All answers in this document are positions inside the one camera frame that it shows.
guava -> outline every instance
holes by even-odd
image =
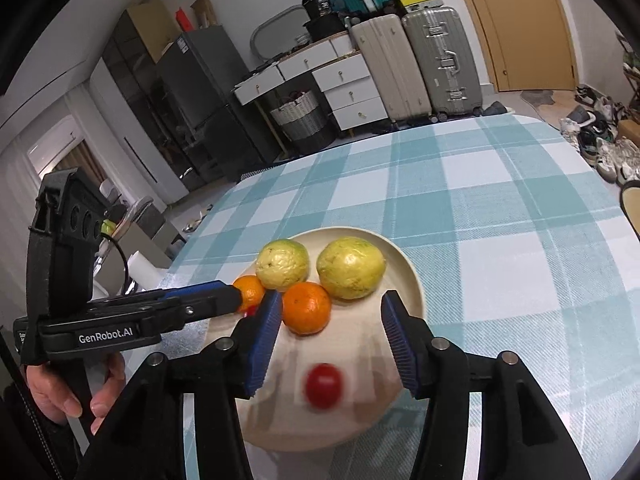
[[[309,274],[309,253],[293,240],[274,240],[266,244],[255,261],[255,275],[265,288],[284,290],[304,282]]]
[[[345,236],[322,250],[316,270],[330,296],[356,300],[371,294],[380,284],[386,261],[375,245],[362,238]]]

wooden door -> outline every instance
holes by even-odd
[[[499,91],[575,88],[574,54],[559,0],[466,1],[475,7],[471,14],[479,19],[476,29],[484,35]]]

rug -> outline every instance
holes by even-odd
[[[571,90],[524,90],[520,98],[533,106],[556,130],[560,129],[560,119],[567,117],[578,105]]]

metal screw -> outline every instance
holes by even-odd
[[[158,366],[162,361],[164,361],[164,354],[160,352],[153,352],[146,357],[146,364],[151,366]]]
[[[515,352],[502,352],[502,360],[508,365],[514,365],[518,362],[518,355]]]
[[[449,348],[449,340],[444,339],[443,337],[434,337],[431,340],[431,346],[437,348],[438,350],[446,350]]]
[[[221,337],[220,339],[217,339],[216,342],[214,343],[214,345],[218,350],[223,350],[223,351],[233,348],[234,344],[235,344],[234,340],[231,339],[230,337]]]

gray suitcase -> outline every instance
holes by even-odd
[[[448,116],[482,113],[478,71],[455,9],[439,7],[410,12],[402,18],[431,105],[439,121]]]
[[[355,39],[389,118],[430,116],[431,102],[400,18],[388,14],[354,25]]]

